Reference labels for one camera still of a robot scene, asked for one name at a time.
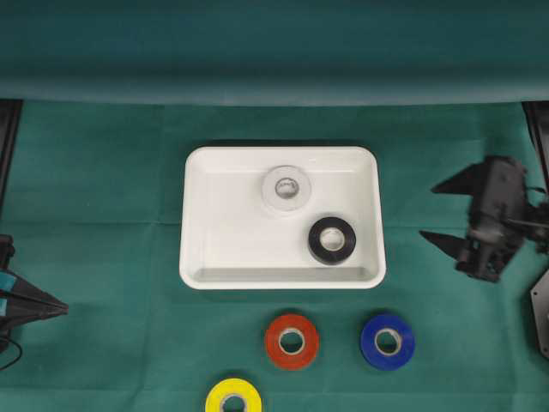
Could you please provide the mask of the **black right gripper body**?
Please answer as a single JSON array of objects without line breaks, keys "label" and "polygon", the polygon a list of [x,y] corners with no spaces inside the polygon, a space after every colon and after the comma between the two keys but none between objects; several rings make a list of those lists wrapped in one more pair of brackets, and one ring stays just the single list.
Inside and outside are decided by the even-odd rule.
[{"label": "black right gripper body", "polygon": [[475,279],[498,282],[524,242],[520,222],[528,208],[525,175],[520,161],[487,156],[485,189],[471,197],[468,209],[470,259],[456,260],[455,268]]}]

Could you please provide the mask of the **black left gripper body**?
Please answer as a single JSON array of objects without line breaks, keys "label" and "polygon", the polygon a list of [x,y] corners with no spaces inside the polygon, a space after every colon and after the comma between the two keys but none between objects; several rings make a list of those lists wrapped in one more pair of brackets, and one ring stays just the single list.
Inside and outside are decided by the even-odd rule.
[{"label": "black left gripper body", "polygon": [[69,312],[69,306],[9,269],[13,238],[1,235],[1,332]]}]

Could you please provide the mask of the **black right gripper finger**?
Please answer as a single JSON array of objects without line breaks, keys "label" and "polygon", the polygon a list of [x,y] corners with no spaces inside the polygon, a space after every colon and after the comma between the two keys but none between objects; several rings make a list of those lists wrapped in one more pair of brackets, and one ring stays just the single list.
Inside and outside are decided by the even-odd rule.
[{"label": "black right gripper finger", "polygon": [[470,259],[469,242],[467,239],[450,234],[434,233],[425,230],[420,230],[419,234],[454,260]]},{"label": "black right gripper finger", "polygon": [[471,164],[431,188],[432,193],[479,197],[485,189],[486,165]]}]

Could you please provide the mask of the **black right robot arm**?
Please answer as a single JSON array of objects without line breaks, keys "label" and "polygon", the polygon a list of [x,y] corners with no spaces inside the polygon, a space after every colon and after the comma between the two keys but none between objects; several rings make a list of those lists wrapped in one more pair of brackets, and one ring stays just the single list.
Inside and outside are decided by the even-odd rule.
[{"label": "black right robot arm", "polygon": [[455,269],[486,282],[501,273],[525,239],[548,253],[548,202],[528,200],[527,170],[506,156],[487,156],[434,186],[434,193],[467,195],[468,229],[463,238],[421,230],[421,236],[455,260]]}]

